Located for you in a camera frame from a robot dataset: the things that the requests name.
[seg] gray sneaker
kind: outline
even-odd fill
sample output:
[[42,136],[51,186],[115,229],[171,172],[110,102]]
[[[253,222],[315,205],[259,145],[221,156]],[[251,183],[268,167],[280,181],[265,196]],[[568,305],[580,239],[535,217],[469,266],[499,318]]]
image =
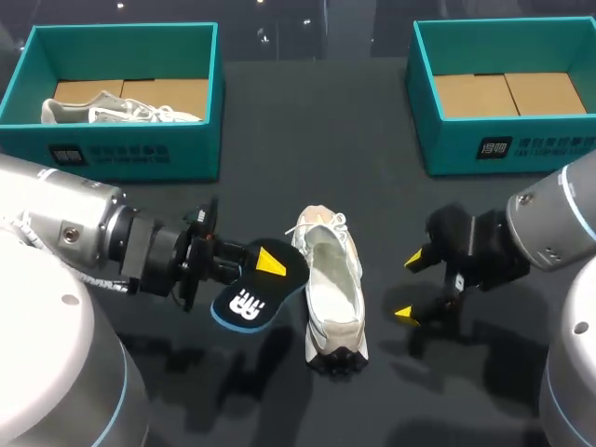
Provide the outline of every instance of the gray sneaker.
[[197,122],[200,118],[175,112],[163,105],[155,108],[135,100],[118,98],[102,91],[85,104],[67,104],[45,100],[41,107],[42,124],[65,123],[158,123]]
[[320,373],[359,371],[368,363],[364,334],[362,267],[345,216],[324,206],[307,207],[292,245],[310,267],[306,285],[306,362]]

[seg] new balance logo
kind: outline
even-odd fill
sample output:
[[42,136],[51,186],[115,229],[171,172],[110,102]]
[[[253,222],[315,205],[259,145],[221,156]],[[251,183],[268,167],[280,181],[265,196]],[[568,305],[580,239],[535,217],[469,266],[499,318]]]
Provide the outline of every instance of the new balance logo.
[[244,289],[242,289],[242,291],[230,302],[230,310],[248,321],[257,318],[263,307],[264,303],[255,300],[254,297]]

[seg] shoe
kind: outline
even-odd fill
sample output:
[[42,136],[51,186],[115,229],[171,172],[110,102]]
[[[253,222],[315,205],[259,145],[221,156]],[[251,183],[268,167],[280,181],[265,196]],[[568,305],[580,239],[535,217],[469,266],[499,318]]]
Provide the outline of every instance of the shoe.
[[350,373],[368,364],[364,334],[362,267],[345,216],[324,206],[307,207],[291,244],[306,258],[310,279],[306,362],[320,373]]
[[86,104],[67,104],[45,100],[41,107],[42,124],[64,123],[157,123],[197,122],[200,118],[174,112],[167,105],[155,108],[135,100],[124,100],[102,91]]

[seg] box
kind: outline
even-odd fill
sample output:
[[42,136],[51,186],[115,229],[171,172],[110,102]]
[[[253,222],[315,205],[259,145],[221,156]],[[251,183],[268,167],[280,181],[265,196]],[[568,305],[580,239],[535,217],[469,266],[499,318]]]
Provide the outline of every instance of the box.
[[406,88],[430,175],[558,169],[596,147],[596,21],[415,22]]
[[[0,105],[0,146],[104,182],[214,181],[224,106],[219,45],[216,23],[35,26]],[[202,121],[40,124],[45,99],[88,102],[104,89]]]

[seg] table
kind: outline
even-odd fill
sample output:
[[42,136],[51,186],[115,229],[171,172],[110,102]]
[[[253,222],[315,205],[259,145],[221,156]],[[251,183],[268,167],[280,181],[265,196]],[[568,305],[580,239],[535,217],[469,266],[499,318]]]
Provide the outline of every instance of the table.
[[393,312],[435,293],[439,267],[402,266],[428,214],[457,200],[504,207],[535,176],[429,179],[403,86],[405,60],[237,62],[225,66],[221,179],[126,185],[135,206],[179,219],[212,193],[219,233],[284,237],[309,204],[343,212],[364,276],[369,366],[349,381],[305,365],[305,299],[265,332],[210,317],[220,286],[201,284],[191,314],[171,301],[98,293],[152,401],[148,447],[542,446],[537,393],[549,336],[580,266],[533,272],[462,314],[467,342],[420,334]]

